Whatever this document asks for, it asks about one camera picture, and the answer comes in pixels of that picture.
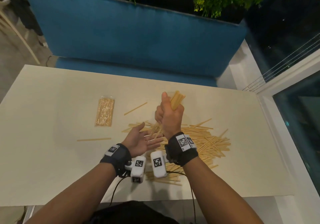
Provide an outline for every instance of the white table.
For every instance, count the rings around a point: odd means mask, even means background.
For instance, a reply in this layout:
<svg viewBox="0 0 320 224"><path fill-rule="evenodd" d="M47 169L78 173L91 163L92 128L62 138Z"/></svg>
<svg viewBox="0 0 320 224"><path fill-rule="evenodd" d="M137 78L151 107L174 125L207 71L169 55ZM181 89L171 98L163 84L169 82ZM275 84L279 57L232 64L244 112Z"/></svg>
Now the white table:
<svg viewBox="0 0 320 224"><path fill-rule="evenodd" d="M254 93L25 65L0 105L0 206L43 205L93 168L129 123L154 121L163 91L181 91L185 124L212 118L213 135L229 129L226 157L213 171L242 197L293 194ZM112 127L94 127L98 100L115 97ZM143 107L123 114L144 102ZM111 137L106 141L77 139ZM125 179L114 202L191 199L190 186ZM110 201L117 178L103 202Z"/></svg>

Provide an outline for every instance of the blue cushion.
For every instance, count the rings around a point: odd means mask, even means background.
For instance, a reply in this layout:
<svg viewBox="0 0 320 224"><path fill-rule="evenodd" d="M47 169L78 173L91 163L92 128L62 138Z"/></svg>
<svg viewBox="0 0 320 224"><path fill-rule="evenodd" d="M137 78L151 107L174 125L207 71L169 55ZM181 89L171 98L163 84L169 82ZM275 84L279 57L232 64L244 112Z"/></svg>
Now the blue cushion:
<svg viewBox="0 0 320 224"><path fill-rule="evenodd" d="M29 0L54 55L219 77L246 28L120 0Z"/></svg>
<svg viewBox="0 0 320 224"><path fill-rule="evenodd" d="M102 63L91 60L58 58L56 68L217 87L214 78L209 76L186 75L158 69L151 70L122 64L105 62Z"/></svg>

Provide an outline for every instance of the chair leg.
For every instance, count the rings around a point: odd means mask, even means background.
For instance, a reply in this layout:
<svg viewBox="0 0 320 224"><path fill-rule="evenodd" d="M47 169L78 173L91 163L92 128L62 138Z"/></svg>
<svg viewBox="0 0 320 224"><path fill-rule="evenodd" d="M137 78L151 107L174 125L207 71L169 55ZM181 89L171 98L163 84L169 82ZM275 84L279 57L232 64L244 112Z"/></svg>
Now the chair leg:
<svg viewBox="0 0 320 224"><path fill-rule="evenodd" d="M40 61L38 60L38 58L36 57L36 55L34 54L34 52L32 51L32 49L30 48L30 46L27 44L26 40L24 40L24 38L22 37L22 35L19 33L19 31L17 30L17 28L14 26L14 24L12 24L12 22L7 18L7 16L3 13L3 11L0 9L0 17L3 17L3 19L9 24L9 26L12 28L12 30L18 35L18 37L22 40L22 42L24 43L24 45L27 47L27 49L29 50L29 52L31 53L32 57L34 58L34 60L36 61L37 64L40 64Z"/></svg>

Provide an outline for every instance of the wrist strap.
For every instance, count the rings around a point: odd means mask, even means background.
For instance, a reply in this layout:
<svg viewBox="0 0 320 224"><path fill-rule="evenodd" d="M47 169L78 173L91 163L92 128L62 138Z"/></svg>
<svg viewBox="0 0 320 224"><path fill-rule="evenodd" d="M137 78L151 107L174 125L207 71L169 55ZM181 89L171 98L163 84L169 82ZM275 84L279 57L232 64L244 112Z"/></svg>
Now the wrist strap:
<svg viewBox="0 0 320 224"><path fill-rule="evenodd" d="M100 162L112 164L117 176L122 177L126 172L126 163L131 160L132 158L128 148L119 143L111 146L106 151Z"/></svg>
<svg viewBox="0 0 320 224"><path fill-rule="evenodd" d="M167 159L177 165L184 166L198 156L197 147L189 135L179 132L172 136L165 145Z"/></svg>

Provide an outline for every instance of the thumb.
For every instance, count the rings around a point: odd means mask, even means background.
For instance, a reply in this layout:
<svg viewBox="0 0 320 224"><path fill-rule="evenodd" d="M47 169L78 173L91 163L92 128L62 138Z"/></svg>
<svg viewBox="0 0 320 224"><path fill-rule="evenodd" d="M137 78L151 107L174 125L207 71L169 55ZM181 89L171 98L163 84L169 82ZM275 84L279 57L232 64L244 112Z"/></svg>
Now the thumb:
<svg viewBox="0 0 320 224"><path fill-rule="evenodd" d="M164 112L172 111L170 97L166 92L163 92L161 95L161 104Z"/></svg>
<svg viewBox="0 0 320 224"><path fill-rule="evenodd" d="M136 128L138 129L138 131L142 130L144 128L145 123L142 122L141 125L136 126Z"/></svg>

